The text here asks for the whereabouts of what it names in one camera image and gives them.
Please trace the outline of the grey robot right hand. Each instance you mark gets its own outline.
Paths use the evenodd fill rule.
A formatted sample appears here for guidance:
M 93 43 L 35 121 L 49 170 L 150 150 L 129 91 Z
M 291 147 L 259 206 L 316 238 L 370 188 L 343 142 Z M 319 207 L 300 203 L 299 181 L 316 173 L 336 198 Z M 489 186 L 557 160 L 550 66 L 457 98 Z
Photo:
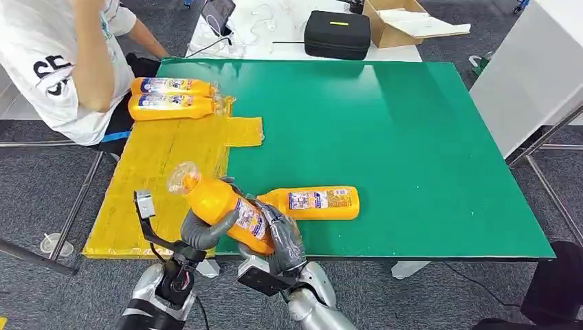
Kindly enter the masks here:
M 222 177 L 221 180 L 231 185 L 234 192 L 243 195 L 247 201 L 258 207 L 261 218 L 267 222 L 269 235 L 274 243 L 274 252 L 269 255 L 259 254 L 248 246 L 238 243 L 239 254 L 244 259 L 251 259 L 255 256 L 257 259 L 267 262 L 269 273 L 275 276 L 303 266 L 307 262 L 307 258 L 296 221 L 284 215 L 275 206 L 259 201 L 259 198 L 254 195 L 242 192 L 234 183 L 233 177 Z

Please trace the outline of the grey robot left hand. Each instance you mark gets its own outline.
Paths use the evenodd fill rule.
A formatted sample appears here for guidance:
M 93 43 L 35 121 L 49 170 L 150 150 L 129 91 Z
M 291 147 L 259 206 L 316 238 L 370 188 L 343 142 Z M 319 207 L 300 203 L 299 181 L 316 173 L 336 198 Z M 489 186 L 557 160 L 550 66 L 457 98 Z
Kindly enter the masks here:
M 209 250 L 218 244 L 219 239 L 226 235 L 238 218 L 239 211 L 231 210 L 216 224 L 209 225 L 189 210 L 181 225 L 181 239 L 196 250 Z

